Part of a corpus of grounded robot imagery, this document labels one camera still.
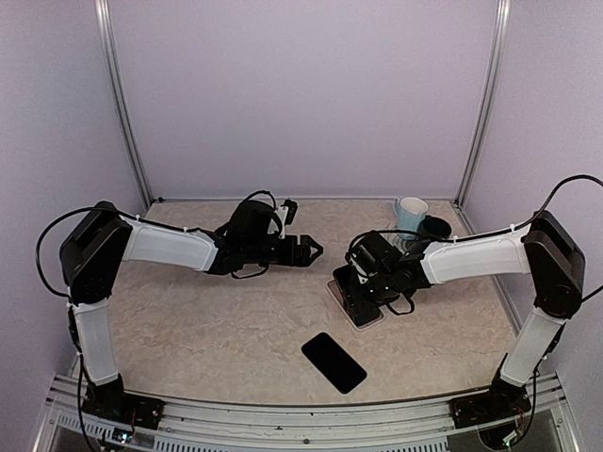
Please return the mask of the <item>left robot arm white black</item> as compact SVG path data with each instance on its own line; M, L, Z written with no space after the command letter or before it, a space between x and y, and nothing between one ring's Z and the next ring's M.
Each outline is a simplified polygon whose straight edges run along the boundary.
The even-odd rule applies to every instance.
M114 419L132 409L131 396L114 382L108 305L123 266L168 266L240 278L245 266L310 267L324 248L308 234L289 234L297 204L245 200L215 230L172 226L94 205L59 249L59 261L84 374L98 386L93 399Z

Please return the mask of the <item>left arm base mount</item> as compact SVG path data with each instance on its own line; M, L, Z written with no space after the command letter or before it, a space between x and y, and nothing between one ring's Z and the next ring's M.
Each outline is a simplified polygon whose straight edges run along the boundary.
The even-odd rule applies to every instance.
M130 427L157 430L164 406L158 398L134 395L122 389L91 387L82 403L82 411Z

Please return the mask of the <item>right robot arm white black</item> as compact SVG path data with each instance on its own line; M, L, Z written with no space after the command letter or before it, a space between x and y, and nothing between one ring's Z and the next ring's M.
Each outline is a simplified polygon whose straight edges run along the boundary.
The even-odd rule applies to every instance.
M509 275L528 280L531 311L498 368L498 384L481 399L482 410L500 418L517 404L517 388L528 382L584 302L585 256L546 209L520 225L460 238L441 218L436 224L433 231L424 226L411 231L405 247L389 240L389 230L360 234L327 287L352 325L362 329L381 317L382 308L401 299L411 302L416 292L437 285Z

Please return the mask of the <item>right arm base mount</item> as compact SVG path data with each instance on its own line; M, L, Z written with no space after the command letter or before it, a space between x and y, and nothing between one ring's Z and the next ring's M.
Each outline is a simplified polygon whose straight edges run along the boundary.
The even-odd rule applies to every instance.
M483 393L453 398L449 407L454 426L468 428L529 412L531 403L524 387L491 386Z

